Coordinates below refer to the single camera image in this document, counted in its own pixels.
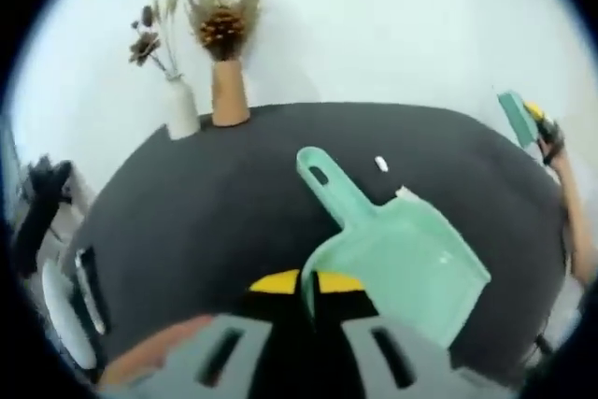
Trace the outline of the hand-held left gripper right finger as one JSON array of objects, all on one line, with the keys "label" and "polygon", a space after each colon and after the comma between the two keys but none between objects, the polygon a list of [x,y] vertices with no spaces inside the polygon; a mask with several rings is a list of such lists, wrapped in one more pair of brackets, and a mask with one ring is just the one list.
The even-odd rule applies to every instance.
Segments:
[{"label": "hand-held left gripper right finger", "polygon": [[355,398],[514,398],[516,394],[465,368],[449,352],[399,320],[381,315],[362,283],[313,274],[316,333],[345,365],[337,376]]}]

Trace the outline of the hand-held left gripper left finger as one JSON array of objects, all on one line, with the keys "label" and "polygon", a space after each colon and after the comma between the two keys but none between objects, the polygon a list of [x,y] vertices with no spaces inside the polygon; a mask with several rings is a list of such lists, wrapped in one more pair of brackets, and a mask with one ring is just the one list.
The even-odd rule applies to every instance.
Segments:
[{"label": "hand-held left gripper left finger", "polygon": [[298,269],[254,281],[235,307],[167,352],[155,398],[291,398],[308,353]]}]

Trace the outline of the person's left hand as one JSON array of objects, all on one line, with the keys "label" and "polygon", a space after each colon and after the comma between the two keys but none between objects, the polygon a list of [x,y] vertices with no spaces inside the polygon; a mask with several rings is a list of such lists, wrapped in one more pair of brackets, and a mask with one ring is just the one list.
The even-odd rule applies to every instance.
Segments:
[{"label": "person's left hand", "polygon": [[212,315],[199,315],[173,324],[151,335],[110,362],[97,387],[105,390],[160,368],[168,353],[191,338],[213,320]]}]

